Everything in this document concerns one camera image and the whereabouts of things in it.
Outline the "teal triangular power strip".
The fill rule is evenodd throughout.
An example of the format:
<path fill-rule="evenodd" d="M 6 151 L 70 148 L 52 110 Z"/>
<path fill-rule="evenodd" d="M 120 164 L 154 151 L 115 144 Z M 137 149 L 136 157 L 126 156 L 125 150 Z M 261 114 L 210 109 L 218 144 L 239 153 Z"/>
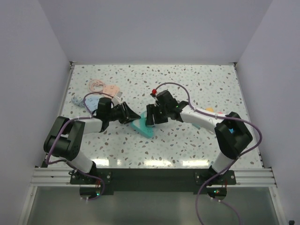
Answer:
<path fill-rule="evenodd" d="M 137 131 L 139 134 L 146 138 L 153 138 L 154 131 L 153 127 L 146 126 L 146 111 L 142 112 L 140 115 L 140 119 L 134 120 L 130 123 L 130 127 L 133 128 L 135 131 Z"/>

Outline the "pink round power strip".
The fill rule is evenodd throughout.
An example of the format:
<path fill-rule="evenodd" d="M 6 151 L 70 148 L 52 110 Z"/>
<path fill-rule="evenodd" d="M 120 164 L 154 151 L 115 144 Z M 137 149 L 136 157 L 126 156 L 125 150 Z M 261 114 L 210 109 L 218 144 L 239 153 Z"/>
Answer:
<path fill-rule="evenodd" d="M 114 97 L 120 91 L 119 87 L 116 85 L 107 85 L 103 88 L 103 93 Z"/>

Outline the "blue round power strip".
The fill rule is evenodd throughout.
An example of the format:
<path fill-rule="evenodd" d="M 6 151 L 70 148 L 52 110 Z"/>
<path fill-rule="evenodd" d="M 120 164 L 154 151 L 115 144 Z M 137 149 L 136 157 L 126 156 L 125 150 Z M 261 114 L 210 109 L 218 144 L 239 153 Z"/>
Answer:
<path fill-rule="evenodd" d="M 98 108 L 99 96 L 89 96 L 86 97 L 84 103 L 87 108 L 92 112 Z"/>

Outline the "green plug adapter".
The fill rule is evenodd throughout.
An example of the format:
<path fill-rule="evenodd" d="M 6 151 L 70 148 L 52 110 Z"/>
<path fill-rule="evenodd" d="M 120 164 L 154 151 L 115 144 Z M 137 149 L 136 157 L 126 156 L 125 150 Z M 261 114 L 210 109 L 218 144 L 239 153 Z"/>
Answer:
<path fill-rule="evenodd" d="M 197 125 L 197 124 L 193 124 L 193 126 L 194 126 L 195 128 L 197 128 L 197 129 L 200 129 L 200 128 L 201 128 L 201 126 L 200 126 L 200 125 Z"/>

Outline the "yellow plug adapter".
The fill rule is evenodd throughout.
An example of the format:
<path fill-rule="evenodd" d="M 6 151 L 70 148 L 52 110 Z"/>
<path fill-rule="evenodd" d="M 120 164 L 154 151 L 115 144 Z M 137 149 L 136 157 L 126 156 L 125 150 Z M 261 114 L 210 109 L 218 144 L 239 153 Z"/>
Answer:
<path fill-rule="evenodd" d="M 209 111 L 209 112 L 212 112 L 212 113 L 214 112 L 213 108 L 211 108 L 211 107 L 210 108 L 206 108 L 206 110 Z"/>

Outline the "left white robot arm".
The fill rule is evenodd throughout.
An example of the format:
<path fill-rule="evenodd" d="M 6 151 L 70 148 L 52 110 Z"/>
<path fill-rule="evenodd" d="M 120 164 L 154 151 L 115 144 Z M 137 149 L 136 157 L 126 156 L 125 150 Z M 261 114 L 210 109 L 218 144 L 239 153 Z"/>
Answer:
<path fill-rule="evenodd" d="M 108 97 L 99 99 L 95 115 L 73 119 L 59 116 L 44 142 L 45 163 L 65 162 L 81 172 L 85 183 L 92 184 L 97 179 L 97 166 L 81 151 L 83 136 L 104 132 L 112 121 L 128 124 L 140 118 L 126 102 L 117 103 Z"/>

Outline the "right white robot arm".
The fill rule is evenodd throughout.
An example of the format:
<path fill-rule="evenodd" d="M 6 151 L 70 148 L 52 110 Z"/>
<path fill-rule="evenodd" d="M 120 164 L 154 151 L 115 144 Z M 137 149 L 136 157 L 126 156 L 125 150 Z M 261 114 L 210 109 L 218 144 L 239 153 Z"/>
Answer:
<path fill-rule="evenodd" d="M 150 94 L 154 104 L 147 105 L 146 126 L 167 123 L 169 119 L 182 123 L 198 125 L 216 135 L 220 153 L 210 166 L 209 179 L 220 184 L 225 179 L 225 169 L 238 158 L 240 153 L 252 142 L 253 136 L 240 116 L 231 112 L 229 115 L 213 115 L 212 112 L 197 112 L 187 101 L 177 101 L 168 90 Z"/>

